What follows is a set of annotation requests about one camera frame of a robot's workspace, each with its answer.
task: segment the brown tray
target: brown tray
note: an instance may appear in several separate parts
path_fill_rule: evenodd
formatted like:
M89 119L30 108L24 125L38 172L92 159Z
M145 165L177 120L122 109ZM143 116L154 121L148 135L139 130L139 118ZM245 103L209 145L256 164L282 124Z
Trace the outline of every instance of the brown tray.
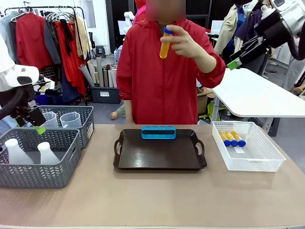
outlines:
M207 166L204 145L193 130L177 129L174 140L151 140L142 139L140 129L125 129L114 143L114 153L113 166L119 169L200 170Z

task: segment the plastic measuring cup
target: plastic measuring cup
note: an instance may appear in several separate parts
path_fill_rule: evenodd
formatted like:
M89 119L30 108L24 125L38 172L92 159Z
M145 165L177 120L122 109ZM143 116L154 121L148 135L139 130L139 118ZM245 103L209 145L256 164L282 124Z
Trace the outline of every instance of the plastic measuring cup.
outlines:
M57 114L53 111L42 113L44 118L46 119L46 122L43 124L44 127L48 128L58 128L57 123Z
M81 115L75 111L64 114L60 120L63 128L81 128Z

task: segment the orange liquid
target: orange liquid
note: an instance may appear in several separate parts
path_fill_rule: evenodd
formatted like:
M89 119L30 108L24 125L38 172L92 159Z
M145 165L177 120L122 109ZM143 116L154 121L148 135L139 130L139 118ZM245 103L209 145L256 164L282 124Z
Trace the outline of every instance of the orange liquid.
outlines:
M235 138L236 141L241 141L241 137L235 131L231 131L232 136Z
M224 142L225 140L228 140L228 138L226 138L226 137L224 136L223 132L219 131L219 135L220 135L221 139L223 140L223 142Z
M167 37L167 36L172 36L172 35L164 33L163 37ZM160 57L161 57L161 59L165 59L167 57L170 45L171 45L171 43L169 43L169 42L162 42L161 50L160 50Z
M226 132L225 132L225 136L226 136L226 138L228 138L230 141L233 141L233 140L234 140L232 134L231 134L229 131L226 131Z

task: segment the table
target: table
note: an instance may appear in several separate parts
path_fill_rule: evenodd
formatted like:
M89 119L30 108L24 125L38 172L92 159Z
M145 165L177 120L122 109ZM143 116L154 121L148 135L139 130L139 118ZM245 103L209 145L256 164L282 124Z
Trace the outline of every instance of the table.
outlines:
M305 117L305 101L254 72L242 68L225 70L216 94L212 121L216 121L219 100L238 117L266 117L267 133L273 118Z
M20 227L182 228L305 225L305 174L286 161L276 173L228 171L212 127L193 129L205 145L200 172L119 171L113 145L126 125L95 125L66 188L0 189L0 224Z
M214 47L214 42L217 42L218 38L217 37L212 37L212 40L213 40L213 47Z

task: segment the hand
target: hand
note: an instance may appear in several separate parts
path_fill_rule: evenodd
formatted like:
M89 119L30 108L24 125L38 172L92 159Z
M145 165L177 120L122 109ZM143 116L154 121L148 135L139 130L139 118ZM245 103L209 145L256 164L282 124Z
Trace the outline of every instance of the hand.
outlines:
M181 26L168 25L166 28L169 31L177 33L178 36L162 37L160 40L161 42L175 43L172 45L172 49L176 51L177 55L187 58L197 58L202 54L207 53Z
M110 114L110 118L111 118L112 120L116 119L117 117L118 117L118 113L117 113L116 111L114 111L114 112L112 112L112 113Z

